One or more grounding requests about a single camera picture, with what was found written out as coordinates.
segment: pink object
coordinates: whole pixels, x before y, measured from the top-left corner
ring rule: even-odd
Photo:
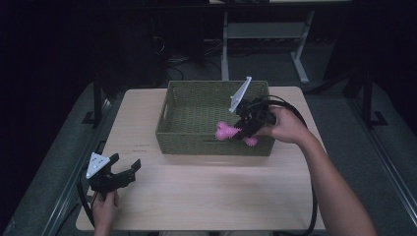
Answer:
[[[217,123],[217,131],[215,132],[215,138],[219,141],[225,141],[227,139],[232,139],[233,136],[239,132],[241,129],[234,128],[233,126],[227,125],[226,122],[220,121]],[[246,145],[253,147],[258,143],[257,138],[243,138],[243,141]]]

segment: dark gray floor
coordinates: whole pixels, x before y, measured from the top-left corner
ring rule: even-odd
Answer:
[[[301,85],[289,56],[290,47],[279,48],[273,53],[263,52],[248,57],[230,57],[231,80],[268,81],[270,86],[297,86],[302,90],[315,88],[322,83],[331,45],[309,45],[302,57],[311,82]],[[219,57],[209,57],[219,65]],[[202,68],[193,62],[176,67],[184,74],[184,80],[220,80],[220,71],[211,63]],[[178,71],[169,70],[172,80],[180,80]],[[341,94],[340,83],[319,95],[306,95],[307,102],[325,143],[328,154],[341,174],[364,203],[375,221],[379,235],[417,235],[416,225],[407,213],[397,191],[393,187],[382,162],[364,129],[352,101]],[[27,194],[12,218],[4,235],[52,235],[45,230],[59,225],[50,215],[64,215],[76,204],[75,188],[69,183],[77,161],[87,160],[89,153],[99,141],[105,141],[122,101],[120,93],[111,106],[107,106],[105,119],[97,129],[82,124],[87,112],[92,111],[92,87],[86,88],[69,114],[55,143],[45,157]],[[360,97],[353,102],[360,102]],[[374,110],[379,110],[388,121],[388,126],[376,127],[375,134],[381,140],[398,172],[414,196],[417,196],[417,146],[416,137],[407,128],[391,106],[386,94],[375,87]],[[69,184],[72,192],[64,192]],[[62,209],[61,214],[54,210]],[[79,231],[75,221],[80,207],[64,222],[59,235],[91,235]],[[114,235],[146,235],[146,232],[114,232]]]

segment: floor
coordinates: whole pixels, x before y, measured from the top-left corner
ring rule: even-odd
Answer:
[[[332,45],[312,43],[305,48],[302,62],[310,78],[307,85],[301,85],[297,79],[289,55],[292,49],[291,43],[281,44],[245,57],[231,56],[230,80],[245,80],[246,76],[252,76],[254,80],[268,81],[270,86],[295,86],[304,91],[321,85]],[[166,78],[220,80],[219,56],[206,59],[209,62],[204,67],[193,62],[174,66],[167,70]],[[395,178],[391,177],[381,158],[382,154],[389,157],[410,195],[417,196],[417,138],[396,113],[385,92],[376,85],[373,110],[380,111],[388,125],[369,130],[358,111],[362,95],[345,98],[342,90],[346,83],[347,80],[341,81],[324,92],[306,95],[328,154],[370,213],[379,235],[417,235],[417,222],[410,217],[410,209],[393,184]],[[167,81],[160,87],[166,88],[166,85]],[[93,111],[92,85],[86,87],[4,235],[92,235],[75,226],[81,210],[75,182],[89,154],[105,144],[123,95],[119,92],[103,105],[103,120],[93,128],[92,124],[83,124],[86,114]],[[321,231],[315,233],[327,235]],[[112,235],[147,234],[117,231]]]

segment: table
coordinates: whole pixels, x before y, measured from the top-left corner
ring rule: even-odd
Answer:
[[[301,150],[275,142],[270,156],[164,155],[155,129],[166,89],[125,94],[103,155],[119,153],[113,173],[138,158],[136,182],[120,189],[116,230],[306,229],[312,212],[310,175]],[[271,87],[299,109],[320,138],[302,91]],[[85,212],[77,228],[92,230]],[[316,229],[324,229],[318,214]]]

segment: person's right hand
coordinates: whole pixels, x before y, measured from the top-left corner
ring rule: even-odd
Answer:
[[[276,124],[263,126],[257,136],[270,136],[278,141],[296,145],[301,145],[304,140],[313,136],[292,111],[284,107],[271,106],[269,112],[276,117]]]

